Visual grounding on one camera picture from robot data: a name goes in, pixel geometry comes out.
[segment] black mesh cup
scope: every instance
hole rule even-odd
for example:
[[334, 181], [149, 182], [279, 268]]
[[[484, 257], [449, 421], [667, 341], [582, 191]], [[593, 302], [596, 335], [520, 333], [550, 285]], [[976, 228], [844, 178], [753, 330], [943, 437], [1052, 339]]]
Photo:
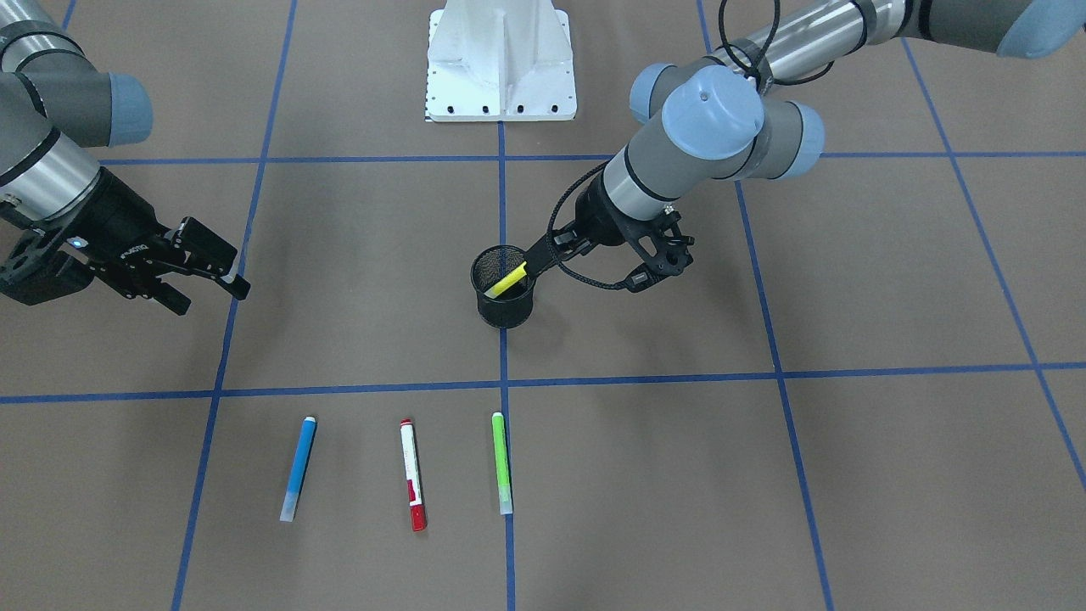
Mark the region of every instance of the black mesh cup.
[[482, 251], [471, 263], [471, 285], [479, 302], [479, 316], [487, 324], [497, 329], [513, 329], [532, 314], [532, 290], [535, 278], [525, 276], [496, 298], [484, 293], [497, 280], [525, 262], [525, 251], [515, 245], [492, 245]]

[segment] green marker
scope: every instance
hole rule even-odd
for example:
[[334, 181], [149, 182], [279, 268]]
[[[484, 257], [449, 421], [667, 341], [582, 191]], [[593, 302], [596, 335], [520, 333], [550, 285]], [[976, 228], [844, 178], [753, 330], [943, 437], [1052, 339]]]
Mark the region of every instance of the green marker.
[[497, 467], [497, 508], [502, 515], [513, 513], [513, 485], [509, 484], [509, 457], [505, 448], [505, 417], [494, 412], [490, 417], [494, 430], [494, 464]]

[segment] light blue cap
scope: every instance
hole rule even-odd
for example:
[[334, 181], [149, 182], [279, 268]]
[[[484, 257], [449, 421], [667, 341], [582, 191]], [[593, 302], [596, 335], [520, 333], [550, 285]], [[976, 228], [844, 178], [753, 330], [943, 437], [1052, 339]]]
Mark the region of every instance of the light blue cap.
[[656, 88], [656, 79], [669, 67], [674, 67], [674, 64], [653, 64], [641, 71], [633, 80], [633, 87], [630, 88], [630, 112], [637, 123], [642, 125], [648, 123], [648, 106], [653, 99], [653, 89]]
[[745, 149], [766, 122], [766, 107], [754, 85], [722, 65], [694, 73], [668, 96], [664, 130], [689, 155], [709, 161]]
[[151, 135], [154, 112], [147, 89], [135, 76], [110, 73], [113, 122], [110, 126], [110, 145], [135, 144]]
[[798, 102], [790, 103], [799, 109], [799, 118], [804, 122], [804, 135], [799, 138], [799, 152], [796, 153], [796, 158], [784, 174], [774, 178], [775, 180], [806, 174], [808, 169], [815, 167], [815, 163], [825, 150], [825, 124], [822, 123], [822, 117], [810, 106]]
[[996, 49], [1001, 58], [1034, 60], [1051, 54], [1086, 24], [1086, 0], [1034, 0]]

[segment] red marker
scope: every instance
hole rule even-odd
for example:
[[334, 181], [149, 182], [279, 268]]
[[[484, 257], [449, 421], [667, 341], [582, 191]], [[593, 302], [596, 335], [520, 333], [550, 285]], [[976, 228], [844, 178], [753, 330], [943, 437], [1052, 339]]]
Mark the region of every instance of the red marker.
[[409, 418], [405, 418], [400, 423], [400, 441], [404, 447], [404, 471], [407, 473], [407, 507], [411, 508], [411, 527], [417, 533], [426, 530], [426, 509], [422, 507], [422, 486], [418, 483], [415, 424]]

